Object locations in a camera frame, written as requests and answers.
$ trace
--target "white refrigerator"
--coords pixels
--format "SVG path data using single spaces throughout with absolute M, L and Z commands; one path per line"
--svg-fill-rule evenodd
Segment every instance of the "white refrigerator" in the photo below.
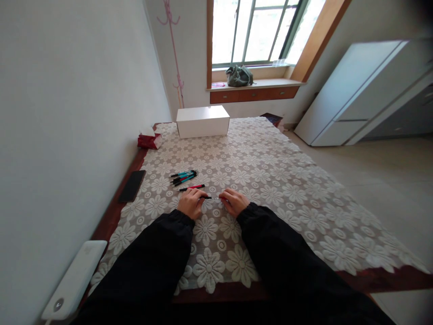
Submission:
M 355 43 L 295 133 L 311 146 L 343 145 L 432 68 L 432 39 Z

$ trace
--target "black jacket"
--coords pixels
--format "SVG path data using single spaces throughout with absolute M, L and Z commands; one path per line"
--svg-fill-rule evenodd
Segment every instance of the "black jacket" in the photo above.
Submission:
M 319 259 L 305 240 L 270 209 L 251 203 L 238 216 L 248 248 L 272 303 L 239 304 L 239 319 L 266 314 L 270 320 L 292 324 L 393 324 L 364 294 L 353 290 Z M 178 210 L 163 214 L 119 256 L 111 270 L 84 303 L 73 324 L 141 324 L 167 318 L 184 323 L 231 323 L 226 304 L 204 308 L 170 301 L 187 264 L 194 221 Z M 211 309 L 206 319 L 200 311 Z

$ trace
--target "floral lace pattern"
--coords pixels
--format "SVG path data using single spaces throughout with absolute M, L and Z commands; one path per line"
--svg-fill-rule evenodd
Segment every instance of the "floral lace pattern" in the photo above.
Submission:
M 179 139 L 176 123 L 159 124 L 163 144 L 149 150 L 146 176 L 134 202 L 121 211 L 106 254 L 91 280 L 92 291 L 154 219 L 177 207 L 180 188 L 205 184 L 217 197 L 226 187 L 265 205 L 301 234 L 311 250 L 333 270 L 356 275 L 383 267 L 388 272 L 411 265 L 429 273 L 380 220 L 357 204 L 338 183 L 266 118 L 231 119 L 227 136 Z M 176 189 L 169 175 L 194 169 L 196 178 Z M 175 294 L 221 282 L 246 287 L 259 277 L 242 241 L 239 224 L 218 200 L 206 200 L 193 229 L 190 258 Z

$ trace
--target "backpack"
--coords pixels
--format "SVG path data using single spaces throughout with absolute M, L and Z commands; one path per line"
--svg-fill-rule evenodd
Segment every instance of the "backpack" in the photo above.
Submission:
M 227 85 L 230 87 L 243 87 L 253 84 L 253 74 L 245 66 L 230 67 L 226 70 Z

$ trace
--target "person's right hand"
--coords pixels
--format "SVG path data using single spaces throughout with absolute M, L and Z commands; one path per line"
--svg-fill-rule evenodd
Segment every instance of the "person's right hand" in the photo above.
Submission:
M 221 199 L 227 211 L 235 218 L 237 218 L 250 203 L 245 195 L 231 188 L 225 189 L 218 197 Z

